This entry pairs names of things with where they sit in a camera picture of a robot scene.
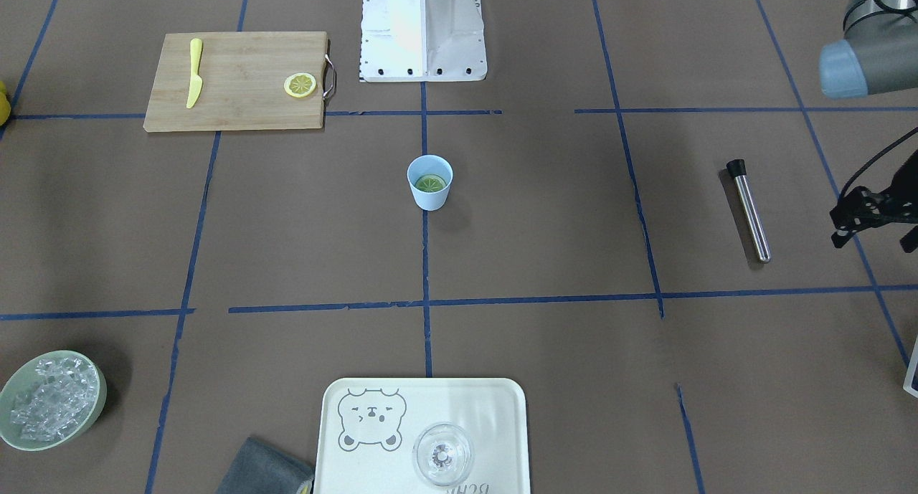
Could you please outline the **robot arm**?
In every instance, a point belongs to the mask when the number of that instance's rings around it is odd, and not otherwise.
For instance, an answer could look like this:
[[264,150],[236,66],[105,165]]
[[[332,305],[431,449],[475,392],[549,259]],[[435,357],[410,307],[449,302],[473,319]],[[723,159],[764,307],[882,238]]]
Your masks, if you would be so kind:
[[[843,38],[823,47],[819,72],[830,99],[866,98],[917,86],[917,0],[849,0]],[[842,248],[856,234],[891,224],[911,229],[899,240],[916,252],[917,161],[911,156],[879,192],[856,186],[858,178],[886,154],[915,137],[911,129],[869,158],[843,185],[830,210],[833,245]]]

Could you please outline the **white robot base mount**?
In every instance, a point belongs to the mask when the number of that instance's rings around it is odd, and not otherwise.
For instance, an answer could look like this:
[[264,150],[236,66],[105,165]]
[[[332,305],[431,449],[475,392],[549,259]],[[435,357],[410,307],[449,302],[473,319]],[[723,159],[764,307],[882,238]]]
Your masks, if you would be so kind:
[[363,0],[361,7],[363,82],[486,79],[481,0]]

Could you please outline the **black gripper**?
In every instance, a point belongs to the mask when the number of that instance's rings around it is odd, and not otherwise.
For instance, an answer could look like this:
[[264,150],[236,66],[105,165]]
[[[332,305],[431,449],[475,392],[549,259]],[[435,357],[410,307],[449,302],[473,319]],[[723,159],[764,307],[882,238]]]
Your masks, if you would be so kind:
[[891,186],[872,192],[858,186],[844,194],[830,210],[836,231],[831,236],[836,249],[843,248],[856,234],[889,224],[912,225],[899,240],[906,253],[917,248],[917,167],[904,164],[893,175]]

